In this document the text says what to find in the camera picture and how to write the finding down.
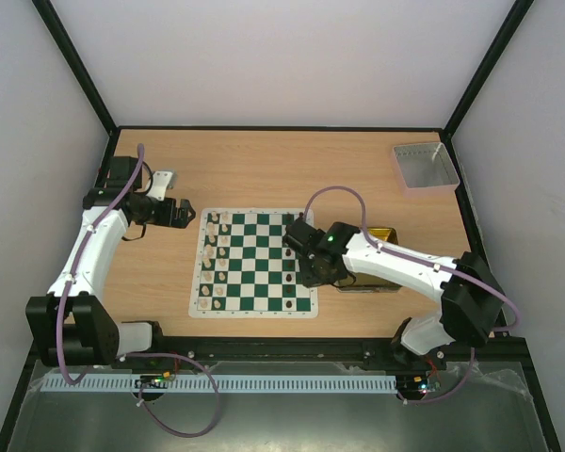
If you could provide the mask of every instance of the white robotic arm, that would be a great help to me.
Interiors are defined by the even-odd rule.
[[[301,218],[287,227],[283,241],[296,252],[302,281],[308,287],[339,283],[348,275],[361,273],[409,287],[437,303],[434,312],[408,318],[400,326],[392,341],[399,361],[425,355],[454,341],[481,347],[500,312],[499,299],[442,270],[460,268],[462,273],[500,290],[487,265],[469,252],[454,259],[389,243],[380,250],[355,226],[337,222],[325,233]],[[429,262],[430,266],[413,262],[410,257]]]
[[[129,160],[121,162],[114,157],[111,173],[127,181],[126,171],[132,166]],[[110,363],[115,356],[131,351],[143,351],[153,342],[154,322],[114,322],[102,305],[105,280],[115,250],[127,232],[131,222],[157,226],[185,228],[195,217],[187,200],[180,207],[176,200],[166,198],[166,190],[173,188],[174,171],[157,171],[144,192],[130,192],[119,205],[108,211],[96,226],[112,200],[120,193],[119,180],[109,187],[93,188],[84,199],[82,224],[67,263],[45,297],[33,297],[27,303],[25,313],[34,335],[42,361],[47,365],[56,363],[55,324],[56,306],[66,293],[66,313],[73,314],[74,323],[63,328],[63,348],[70,364]],[[80,248],[82,252],[77,266],[73,265]]]
[[[437,257],[423,254],[418,251],[386,244],[386,247],[430,261],[433,264],[455,268],[454,259],[451,257]],[[425,355],[432,348],[448,345],[454,342],[440,323],[442,317],[442,286],[450,280],[451,275],[443,271],[436,271],[415,262],[393,256],[386,252],[379,252],[366,241],[364,234],[359,232],[351,237],[347,243],[347,253],[343,255],[343,262],[348,271],[373,275],[383,280],[391,281],[408,287],[438,304],[438,309],[424,317],[413,318],[401,335],[401,344],[416,355]]]

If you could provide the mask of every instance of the chess board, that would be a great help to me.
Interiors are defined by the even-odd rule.
[[[302,209],[204,209],[188,314],[200,318],[313,318],[317,290],[301,285],[284,228]],[[308,213],[308,224],[314,214]]]

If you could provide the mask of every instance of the purple cable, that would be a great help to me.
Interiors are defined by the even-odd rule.
[[[221,417],[221,401],[218,390],[218,384],[216,383],[216,380],[211,375],[211,373],[209,373],[209,371],[205,367],[203,367],[196,361],[187,358],[186,356],[178,355],[176,353],[127,353],[125,356],[134,357],[134,358],[173,358],[174,360],[186,361],[187,363],[191,363],[199,370],[201,370],[203,374],[205,374],[207,378],[209,378],[209,381],[211,382],[211,385],[214,388],[214,393],[216,394],[216,410],[214,411],[214,416],[212,417],[210,423],[207,425],[206,428],[204,428],[201,431],[198,431],[197,433],[183,433],[182,431],[174,430],[173,428],[166,426],[163,422],[157,419],[157,416],[153,414],[151,409],[148,407],[148,405],[142,398],[142,393],[144,391],[145,385],[140,386],[140,389],[138,391],[138,399],[140,400],[139,402],[140,406],[142,406],[142,408],[144,408],[144,411],[146,411],[151,416],[153,422],[155,422],[159,428],[162,428],[170,435],[177,436],[179,438],[198,438],[206,433],[209,433],[218,424],[219,419]]]
[[[409,254],[405,254],[401,251],[391,250],[391,249],[389,249],[385,246],[385,242],[375,240],[370,235],[370,233],[368,232],[368,227],[366,226],[366,204],[364,203],[363,197],[360,196],[360,194],[356,190],[353,190],[353,189],[351,189],[347,186],[327,186],[325,188],[322,188],[322,189],[316,191],[316,193],[314,195],[312,195],[312,198],[310,198],[307,205],[305,206],[305,211],[304,211],[303,216],[305,218],[307,218],[308,211],[310,210],[310,206],[312,205],[312,202],[314,202],[316,197],[318,197],[322,193],[325,193],[325,192],[331,191],[331,190],[346,191],[348,193],[351,193],[352,195],[354,195],[358,199],[358,201],[360,202],[360,206],[362,207],[362,226],[361,226],[361,229],[362,229],[362,232],[364,234],[364,238],[373,248],[375,248],[375,250],[380,250],[380,251],[386,252],[387,254],[390,254],[394,257],[398,257],[400,259],[406,259],[407,261],[411,261],[411,262],[414,262],[415,264],[420,264],[422,266],[428,266],[430,268],[435,267],[435,265],[436,265],[435,263],[432,263],[432,262],[430,262],[426,259],[421,259],[419,257],[410,256]],[[485,290],[489,294],[500,299],[502,302],[504,302],[512,310],[512,312],[515,315],[515,321],[513,323],[511,323],[510,325],[507,325],[506,327],[496,327],[496,328],[493,329],[493,331],[510,331],[510,330],[517,328],[519,326],[519,324],[521,323],[521,313],[519,312],[519,309],[517,308],[517,306],[515,306],[515,303],[513,303],[510,299],[508,299],[506,295],[497,291],[496,289],[494,289],[490,285],[484,283],[483,281],[478,280],[477,278],[474,278],[471,275],[467,275],[463,271],[456,270],[455,268],[450,268],[449,266],[442,266],[442,265],[439,265],[439,269],[443,270],[447,273],[450,273],[451,275],[457,276],[459,278],[463,278],[465,281],[468,281],[469,283],[472,283],[472,284],[482,288],[483,290]]]
[[[471,374],[471,371],[473,370],[474,364],[475,364],[475,349],[471,348],[471,359],[469,360],[469,367],[467,367],[467,370],[462,376],[462,379],[460,379],[460,381],[454,388],[452,388],[447,393],[440,395],[439,397],[428,398],[425,400],[407,400],[400,392],[397,393],[397,396],[402,402],[404,402],[407,405],[425,405],[427,403],[435,403],[435,402],[441,402],[442,400],[446,400],[447,398],[453,396],[462,386],[464,386],[464,383],[466,383],[467,379],[469,378],[469,375]]]
[[[142,169],[142,162],[144,161],[144,144],[139,143],[137,146],[138,152],[138,162],[134,171],[132,171],[132,175],[130,179],[125,184],[125,186],[121,189],[121,192],[115,199],[109,204],[106,209],[103,211],[101,215],[99,215],[94,221],[92,221],[92,230],[96,229],[96,227],[100,224],[103,219],[111,212],[115,206],[121,201],[121,199],[126,195],[126,193],[132,187],[132,184],[136,180],[138,173]],[[71,275],[75,275],[77,271],[77,267],[79,266],[79,262],[82,259],[82,254],[84,253],[84,249],[88,245],[90,238],[92,237],[92,231],[86,231],[84,238],[79,244],[79,248],[73,257],[72,267],[69,270]],[[60,297],[60,301],[58,302],[58,311],[56,312],[56,357],[58,360],[58,368],[60,369],[60,373],[63,376],[63,379],[67,382],[67,384],[75,385],[79,383],[85,376],[86,373],[89,371],[89,367],[84,370],[77,379],[72,379],[71,375],[69,375],[69,371],[67,370],[67,365],[65,364],[65,352],[63,351],[63,324],[65,322],[65,305],[67,304],[67,297],[72,289],[72,282],[66,282],[65,287],[63,288],[63,295]]]

